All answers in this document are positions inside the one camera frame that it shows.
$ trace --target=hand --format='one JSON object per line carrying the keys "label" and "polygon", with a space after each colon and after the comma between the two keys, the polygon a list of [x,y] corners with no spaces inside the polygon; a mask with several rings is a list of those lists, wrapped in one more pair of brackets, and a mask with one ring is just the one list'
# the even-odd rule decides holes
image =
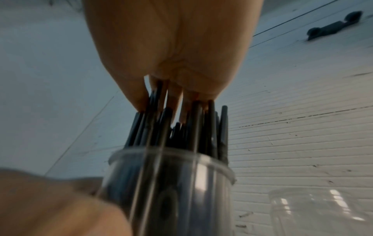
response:
{"label": "hand", "polygon": [[86,0],[85,16],[102,63],[134,107],[145,110],[144,76],[181,121],[194,100],[215,99],[250,44],[263,0]]}
{"label": "hand", "polygon": [[98,179],[47,180],[0,171],[0,232],[7,236],[132,236],[122,211],[87,193]]}

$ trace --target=clear plastic container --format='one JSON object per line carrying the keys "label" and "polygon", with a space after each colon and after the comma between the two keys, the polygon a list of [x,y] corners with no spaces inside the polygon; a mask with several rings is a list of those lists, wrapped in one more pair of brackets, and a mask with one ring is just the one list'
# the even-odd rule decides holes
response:
{"label": "clear plastic container", "polygon": [[229,236],[234,173],[180,149],[129,148],[113,154],[99,196],[119,205],[135,236]]}
{"label": "clear plastic container", "polygon": [[281,189],[269,193],[277,236],[368,236],[371,218],[348,193],[336,189]]}

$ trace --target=transparent cup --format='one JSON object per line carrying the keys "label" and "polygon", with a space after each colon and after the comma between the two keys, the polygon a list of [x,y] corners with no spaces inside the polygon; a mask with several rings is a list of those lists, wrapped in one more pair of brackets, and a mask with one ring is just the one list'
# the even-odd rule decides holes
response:
{"label": "transparent cup", "polygon": [[222,162],[186,150],[120,150],[99,197],[119,205],[135,236],[229,236],[234,173]]}
{"label": "transparent cup", "polygon": [[277,236],[368,236],[371,218],[348,193],[336,189],[280,189],[269,193]]}

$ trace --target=blurry hand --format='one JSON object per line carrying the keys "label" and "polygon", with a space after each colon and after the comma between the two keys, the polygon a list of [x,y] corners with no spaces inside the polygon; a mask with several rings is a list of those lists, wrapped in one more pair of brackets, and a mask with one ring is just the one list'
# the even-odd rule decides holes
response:
{"label": "blurry hand", "polygon": [[7,236],[132,236],[122,211],[87,193],[98,179],[53,181],[0,171],[0,232]]}
{"label": "blurry hand", "polygon": [[134,107],[145,110],[144,76],[164,80],[163,105],[181,121],[193,100],[215,99],[234,78],[263,0],[85,0],[102,63]]}

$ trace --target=empty transparent container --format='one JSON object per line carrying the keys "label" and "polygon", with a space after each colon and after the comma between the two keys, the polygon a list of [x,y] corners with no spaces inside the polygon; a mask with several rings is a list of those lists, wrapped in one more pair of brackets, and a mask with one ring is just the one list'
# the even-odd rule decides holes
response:
{"label": "empty transparent container", "polygon": [[368,236],[371,218],[348,193],[336,189],[281,189],[269,194],[277,236]]}
{"label": "empty transparent container", "polygon": [[119,205],[135,236],[229,236],[234,173],[186,150],[129,148],[113,154],[99,196]]}

